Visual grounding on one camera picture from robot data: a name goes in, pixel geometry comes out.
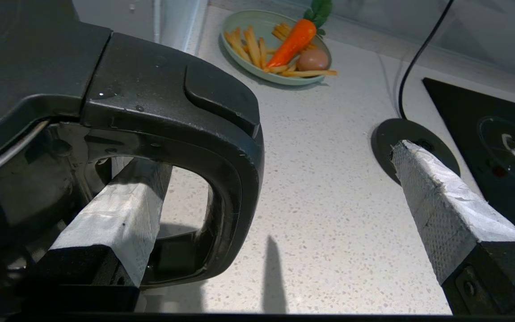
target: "plate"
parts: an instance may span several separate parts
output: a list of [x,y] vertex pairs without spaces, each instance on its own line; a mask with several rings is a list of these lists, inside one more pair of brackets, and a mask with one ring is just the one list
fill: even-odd
[[[243,67],[246,71],[258,76],[260,79],[264,79],[266,81],[274,82],[276,84],[289,85],[289,86],[300,86],[312,84],[314,82],[322,81],[325,76],[315,76],[315,77],[284,77],[276,74],[265,73],[260,68],[253,66],[251,63],[243,60],[235,51],[233,51],[232,47],[225,40],[224,32],[227,31],[231,33],[235,28],[240,27],[241,30],[247,29],[249,25],[253,26],[253,32],[256,35],[256,39],[259,37],[263,37],[266,42],[266,47],[268,48],[279,48],[282,44],[282,41],[277,39],[274,35],[271,34],[271,31],[274,30],[274,27],[278,24],[285,22],[291,27],[296,24],[296,21],[286,17],[281,14],[267,12],[263,10],[245,10],[242,12],[236,12],[227,17],[222,26],[220,39],[223,43],[226,51],[233,58],[236,63],[238,63],[241,67]],[[331,67],[331,54],[329,53],[329,48],[323,43],[323,40],[319,38],[319,36],[315,36],[311,41],[318,49],[325,51],[327,57],[329,57],[329,66]]]

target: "egg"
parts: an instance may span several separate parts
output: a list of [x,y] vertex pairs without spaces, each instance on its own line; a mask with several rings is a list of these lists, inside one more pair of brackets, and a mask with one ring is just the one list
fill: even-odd
[[303,51],[299,55],[297,68],[300,71],[323,71],[329,65],[329,57],[321,49]]

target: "power cord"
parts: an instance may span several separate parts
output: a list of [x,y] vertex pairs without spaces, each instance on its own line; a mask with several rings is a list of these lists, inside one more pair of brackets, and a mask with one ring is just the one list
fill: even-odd
[[409,73],[410,73],[411,69],[413,69],[414,63],[417,62],[417,59],[420,57],[421,53],[427,47],[429,42],[431,42],[431,39],[435,36],[435,33],[438,30],[438,27],[440,27],[440,24],[442,23],[442,21],[444,20],[444,17],[446,16],[446,13],[448,13],[450,6],[452,6],[452,2],[454,2],[454,0],[449,0],[448,4],[446,4],[446,8],[444,8],[444,11],[442,12],[440,18],[438,18],[438,21],[437,21],[435,27],[433,28],[433,30],[431,31],[429,36],[426,38],[425,42],[422,44],[421,49],[419,49],[417,51],[417,54],[414,55],[413,60],[410,62],[409,67],[406,69],[405,75],[402,78],[401,85],[399,86],[399,113],[401,114],[401,118],[403,118],[405,120],[407,120],[407,118],[405,115],[405,109],[402,106],[402,94],[403,94],[403,90],[405,90],[406,79],[409,77]]

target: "white countertop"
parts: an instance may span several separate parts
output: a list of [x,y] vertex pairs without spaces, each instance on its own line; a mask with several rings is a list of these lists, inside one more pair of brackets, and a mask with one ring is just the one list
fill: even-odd
[[[304,88],[274,86],[221,53],[218,35],[231,13],[208,7],[198,56],[244,82],[259,100],[266,148],[260,202],[227,271],[146,291],[147,311],[450,314],[402,188],[370,147],[372,130],[397,117],[401,61],[329,36],[338,77]],[[406,84],[407,117],[445,141],[464,181],[478,192],[420,81],[424,76],[513,102],[515,94],[422,67]],[[163,210],[166,230],[201,226],[206,195],[200,177],[175,169]]]

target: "stovetop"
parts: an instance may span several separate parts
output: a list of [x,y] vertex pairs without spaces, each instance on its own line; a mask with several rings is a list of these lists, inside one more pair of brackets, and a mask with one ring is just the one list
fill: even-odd
[[423,83],[484,198],[515,224],[515,103],[432,79]]

